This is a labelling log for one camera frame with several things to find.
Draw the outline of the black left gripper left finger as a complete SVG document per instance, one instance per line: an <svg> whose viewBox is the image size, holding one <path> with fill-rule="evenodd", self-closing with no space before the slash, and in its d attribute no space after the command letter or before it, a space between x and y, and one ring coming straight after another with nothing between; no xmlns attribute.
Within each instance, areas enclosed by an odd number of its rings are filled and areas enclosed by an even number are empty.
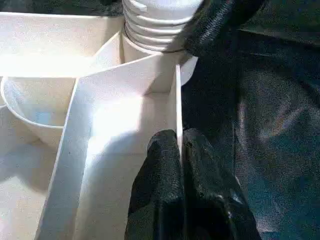
<svg viewBox="0 0 320 240"><path fill-rule="evenodd" d="M126 240L182 240L184 188L176 133L162 130L148 143L131 189Z"/></svg>

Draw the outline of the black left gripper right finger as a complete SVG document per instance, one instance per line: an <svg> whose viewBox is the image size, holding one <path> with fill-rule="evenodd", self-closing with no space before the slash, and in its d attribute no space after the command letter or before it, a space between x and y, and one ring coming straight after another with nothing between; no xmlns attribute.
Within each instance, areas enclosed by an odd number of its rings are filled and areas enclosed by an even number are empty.
<svg viewBox="0 0 320 240"><path fill-rule="evenodd" d="M259 240L255 217L237 178L197 129L183 133L182 165L190 240Z"/></svg>

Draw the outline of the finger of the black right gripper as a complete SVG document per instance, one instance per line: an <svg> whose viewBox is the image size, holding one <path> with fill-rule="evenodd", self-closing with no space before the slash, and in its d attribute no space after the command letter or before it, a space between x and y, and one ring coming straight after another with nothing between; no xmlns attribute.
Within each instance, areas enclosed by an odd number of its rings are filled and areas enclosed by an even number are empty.
<svg viewBox="0 0 320 240"><path fill-rule="evenodd" d="M206 0L185 28L183 48L202 57L231 38L263 6L264 0Z"/></svg>

